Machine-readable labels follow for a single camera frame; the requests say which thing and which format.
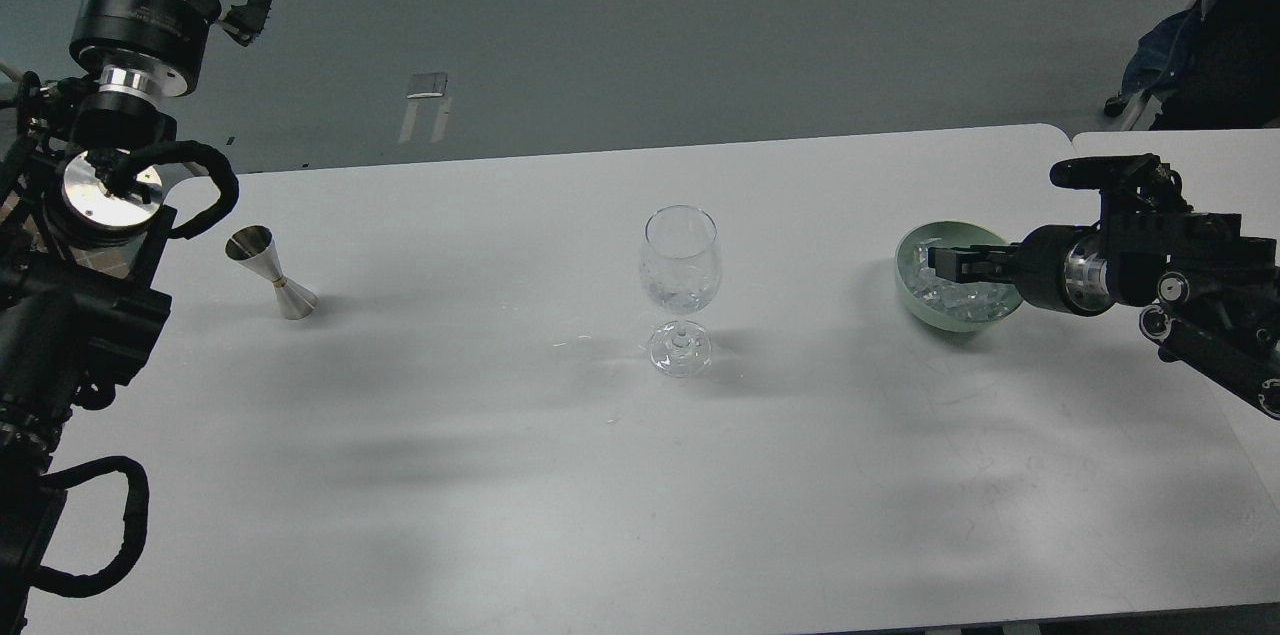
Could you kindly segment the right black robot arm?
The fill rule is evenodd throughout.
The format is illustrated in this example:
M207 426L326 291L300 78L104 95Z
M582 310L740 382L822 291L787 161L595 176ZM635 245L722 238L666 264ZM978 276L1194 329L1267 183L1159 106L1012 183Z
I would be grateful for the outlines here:
M938 277L1010 285L1030 306L1093 318L1137 307L1142 335L1251 407L1279 416L1275 239L1244 237L1236 214L1194 210L1152 154L1070 157L1052 184L1096 189L1089 227L1044 225L1007 246L933 246Z

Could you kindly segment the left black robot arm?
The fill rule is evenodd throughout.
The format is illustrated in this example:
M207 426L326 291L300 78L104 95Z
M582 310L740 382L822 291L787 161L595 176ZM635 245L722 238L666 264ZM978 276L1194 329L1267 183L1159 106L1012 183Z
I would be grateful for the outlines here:
M273 0L83 0L69 52L81 76L5 67L3 110L3 631L33 590L96 597L137 565L148 530L145 467L109 456L50 469L74 408L104 410L147 364L172 312L152 287L169 239L232 213L228 157L178 140L165 99L195 91L210 29L252 44ZM127 483L122 544L95 574L44 563L70 489Z

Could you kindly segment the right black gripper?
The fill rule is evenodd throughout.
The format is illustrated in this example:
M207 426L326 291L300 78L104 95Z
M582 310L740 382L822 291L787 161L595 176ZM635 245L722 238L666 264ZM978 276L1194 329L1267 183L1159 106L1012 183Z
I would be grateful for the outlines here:
M927 262L943 280L1014 284L1042 310L1083 318L1106 311L1106 261L1093 228L1046 225L1018 246L932 246Z

